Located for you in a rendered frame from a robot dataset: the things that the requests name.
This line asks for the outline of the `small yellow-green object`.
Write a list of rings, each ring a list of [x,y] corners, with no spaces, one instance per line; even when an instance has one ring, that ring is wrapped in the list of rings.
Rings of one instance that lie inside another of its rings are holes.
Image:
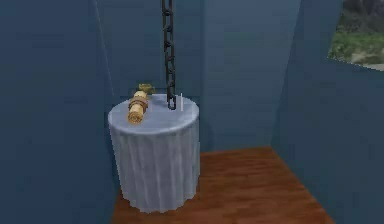
[[[140,83],[138,89],[147,94],[154,94],[156,92],[155,87],[148,83]]]

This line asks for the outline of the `round table with white cloth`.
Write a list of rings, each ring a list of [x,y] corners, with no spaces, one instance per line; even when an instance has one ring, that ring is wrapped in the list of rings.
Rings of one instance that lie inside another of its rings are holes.
[[[183,97],[184,111],[164,94],[149,97],[141,123],[127,121],[128,101],[108,114],[123,198],[145,213],[175,210],[196,194],[200,175],[199,107]]]

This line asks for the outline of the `window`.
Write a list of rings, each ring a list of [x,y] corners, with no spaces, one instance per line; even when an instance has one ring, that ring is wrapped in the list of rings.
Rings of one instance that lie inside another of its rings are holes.
[[[384,72],[384,0],[342,0],[327,57]]]

